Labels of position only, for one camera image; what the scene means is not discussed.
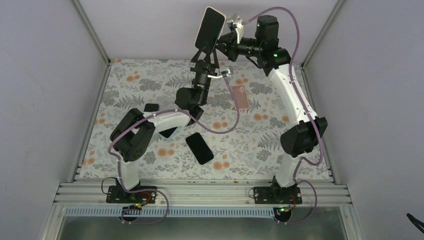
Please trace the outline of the phone with beige case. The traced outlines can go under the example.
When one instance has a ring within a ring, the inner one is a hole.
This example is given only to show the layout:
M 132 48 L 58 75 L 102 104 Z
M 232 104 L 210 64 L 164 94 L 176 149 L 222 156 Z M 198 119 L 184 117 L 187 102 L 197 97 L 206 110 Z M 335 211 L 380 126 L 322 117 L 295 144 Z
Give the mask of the phone with beige case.
M 203 53 L 210 55 L 215 48 L 222 30 L 227 22 L 227 16 L 217 9 L 206 7 L 200 23 L 194 46 Z

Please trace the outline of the pink phone case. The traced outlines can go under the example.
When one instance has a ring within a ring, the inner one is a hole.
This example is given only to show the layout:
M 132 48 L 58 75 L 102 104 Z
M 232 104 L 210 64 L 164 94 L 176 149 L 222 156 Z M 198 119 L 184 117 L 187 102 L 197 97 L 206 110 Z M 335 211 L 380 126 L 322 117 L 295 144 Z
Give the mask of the pink phone case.
M 240 110 L 247 110 L 250 107 L 247 90 L 242 85 L 232 86 L 232 93 Z

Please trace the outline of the dark blue phone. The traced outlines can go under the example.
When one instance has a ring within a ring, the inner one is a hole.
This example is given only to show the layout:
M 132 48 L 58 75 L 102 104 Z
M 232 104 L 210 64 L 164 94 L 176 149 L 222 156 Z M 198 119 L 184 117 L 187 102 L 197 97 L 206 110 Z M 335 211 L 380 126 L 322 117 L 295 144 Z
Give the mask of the dark blue phone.
M 147 114 L 147 113 L 156 113 L 156 112 L 159 111 L 159 109 L 160 109 L 160 105 L 159 104 L 157 104 L 157 103 L 147 103 L 144 106 L 143 113 L 144 114 Z

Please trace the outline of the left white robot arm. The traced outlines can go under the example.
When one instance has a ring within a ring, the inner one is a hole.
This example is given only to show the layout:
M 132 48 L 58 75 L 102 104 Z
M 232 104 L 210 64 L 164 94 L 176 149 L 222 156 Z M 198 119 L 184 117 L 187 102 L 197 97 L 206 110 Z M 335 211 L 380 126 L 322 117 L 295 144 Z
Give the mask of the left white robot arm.
M 136 164 L 145 154 L 152 137 L 169 129 L 189 126 L 204 113 L 201 107 L 207 104 L 211 80 L 218 76 L 217 52 L 203 47 L 191 62 L 194 66 L 190 70 L 195 77 L 190 87 L 177 90 L 176 108 L 154 112 L 131 109 L 110 136 L 107 151 L 117 157 L 119 196 L 128 203 L 139 197 L 140 179 Z

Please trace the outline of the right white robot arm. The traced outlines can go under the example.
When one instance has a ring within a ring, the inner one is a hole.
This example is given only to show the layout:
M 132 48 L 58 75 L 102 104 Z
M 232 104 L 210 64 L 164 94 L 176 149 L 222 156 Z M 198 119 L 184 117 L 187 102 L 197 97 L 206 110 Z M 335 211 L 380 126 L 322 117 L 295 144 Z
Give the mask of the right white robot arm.
M 253 38 L 244 37 L 245 24 L 239 15 L 234 14 L 226 23 L 230 33 L 219 38 L 217 49 L 230 61 L 245 56 L 262 69 L 282 98 L 291 123 L 290 129 L 280 136 L 284 154 L 279 170 L 269 187 L 254 188 L 255 202 L 293 203 L 301 194 L 296 173 L 308 154 L 321 143 L 328 122 L 324 117 L 318 117 L 302 92 L 291 56 L 279 46 L 279 23 L 275 16 L 259 16 Z

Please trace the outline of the phone in light blue case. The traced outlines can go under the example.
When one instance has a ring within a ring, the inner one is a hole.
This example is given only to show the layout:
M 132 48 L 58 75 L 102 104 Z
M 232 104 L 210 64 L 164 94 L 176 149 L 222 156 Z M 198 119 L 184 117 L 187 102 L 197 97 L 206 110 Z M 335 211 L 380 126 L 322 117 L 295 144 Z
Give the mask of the phone in light blue case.
M 165 139 L 169 139 L 173 136 L 173 134 L 177 131 L 178 127 L 173 127 L 173 128 L 169 128 L 163 131 L 160 131 L 159 134 L 165 138 Z

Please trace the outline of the black phone centre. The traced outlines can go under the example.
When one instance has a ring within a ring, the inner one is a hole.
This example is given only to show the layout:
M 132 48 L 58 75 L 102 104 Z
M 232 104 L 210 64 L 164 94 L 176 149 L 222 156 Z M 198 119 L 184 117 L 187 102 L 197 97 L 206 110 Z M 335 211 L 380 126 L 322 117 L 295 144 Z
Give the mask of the black phone centre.
M 205 165 L 214 159 L 213 152 L 199 132 L 188 136 L 185 142 L 200 165 Z

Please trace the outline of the floral patterned table mat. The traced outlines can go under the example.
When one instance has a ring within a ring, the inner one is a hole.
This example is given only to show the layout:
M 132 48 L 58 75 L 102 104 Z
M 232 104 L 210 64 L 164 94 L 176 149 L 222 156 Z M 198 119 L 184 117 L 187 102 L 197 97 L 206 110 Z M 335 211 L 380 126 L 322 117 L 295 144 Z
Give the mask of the floral patterned table mat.
M 175 107 L 176 92 L 189 87 L 194 74 L 189 60 L 115 59 L 107 79 L 87 150 L 81 178 L 117 176 L 117 160 L 107 150 L 110 135 L 126 113 L 146 104 L 161 110 Z M 199 124 L 181 127 L 166 139 L 155 134 L 138 161 L 142 179 L 269 180 L 278 171 L 284 151 L 281 134 L 290 128 L 288 112 L 274 85 L 247 61 L 222 61 L 233 68 L 231 86 L 244 86 L 249 109 L 236 112 L 225 82 L 211 82 Z M 214 154 L 200 165 L 186 138 L 200 133 Z

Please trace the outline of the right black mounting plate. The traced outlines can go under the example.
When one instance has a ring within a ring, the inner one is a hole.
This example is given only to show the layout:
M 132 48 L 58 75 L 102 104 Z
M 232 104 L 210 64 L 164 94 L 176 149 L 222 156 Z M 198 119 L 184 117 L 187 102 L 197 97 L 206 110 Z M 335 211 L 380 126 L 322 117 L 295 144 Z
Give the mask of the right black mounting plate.
M 270 186 L 256 186 L 247 192 L 257 205 L 298 205 L 302 204 L 302 194 L 296 185 L 273 189 Z

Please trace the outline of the black mounting plate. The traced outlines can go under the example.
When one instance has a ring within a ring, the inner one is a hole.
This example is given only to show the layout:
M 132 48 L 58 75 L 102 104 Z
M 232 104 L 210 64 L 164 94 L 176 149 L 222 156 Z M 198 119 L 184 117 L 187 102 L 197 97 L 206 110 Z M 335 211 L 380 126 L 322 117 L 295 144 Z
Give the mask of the black mounting plate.
M 247 192 L 257 205 L 298 205 L 302 204 L 302 194 L 296 185 L 273 189 L 270 186 L 256 186 Z
M 154 204 L 156 200 L 156 186 L 136 186 L 133 191 L 143 192 L 128 193 L 120 185 L 111 185 L 108 188 L 105 202 L 108 204 L 145 205 Z

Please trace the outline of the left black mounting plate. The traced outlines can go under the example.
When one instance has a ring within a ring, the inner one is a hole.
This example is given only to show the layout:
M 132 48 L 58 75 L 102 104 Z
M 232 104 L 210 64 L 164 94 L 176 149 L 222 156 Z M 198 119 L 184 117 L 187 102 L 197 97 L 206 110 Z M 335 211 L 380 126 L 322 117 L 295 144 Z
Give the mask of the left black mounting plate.
M 108 188 L 105 202 L 108 204 L 145 205 L 154 204 L 156 200 L 156 186 L 136 186 L 133 191 L 143 192 L 128 193 L 120 185 L 111 185 Z

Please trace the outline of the black object at corner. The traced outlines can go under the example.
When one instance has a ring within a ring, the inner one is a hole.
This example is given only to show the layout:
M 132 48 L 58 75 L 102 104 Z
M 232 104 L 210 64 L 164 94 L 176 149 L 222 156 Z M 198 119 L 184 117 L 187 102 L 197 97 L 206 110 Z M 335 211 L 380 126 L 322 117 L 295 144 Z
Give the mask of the black object at corner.
M 407 213 L 406 217 L 408 220 L 421 232 L 424 233 L 424 223 L 419 219 L 415 218 L 412 214 Z

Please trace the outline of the aluminium rail base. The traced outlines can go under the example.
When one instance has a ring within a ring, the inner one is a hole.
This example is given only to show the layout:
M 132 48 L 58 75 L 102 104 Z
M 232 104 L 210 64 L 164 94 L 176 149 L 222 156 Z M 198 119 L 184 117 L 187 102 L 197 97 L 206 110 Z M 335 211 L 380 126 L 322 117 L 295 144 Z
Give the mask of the aluminium rail base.
M 124 198 L 113 193 L 113 179 L 61 183 L 53 203 L 65 206 L 69 216 L 119 217 L 248 217 L 272 218 L 279 210 L 313 207 L 350 207 L 345 185 L 330 181 L 302 183 L 299 191 L 283 202 L 267 193 L 269 181 L 142 180 L 147 193 Z

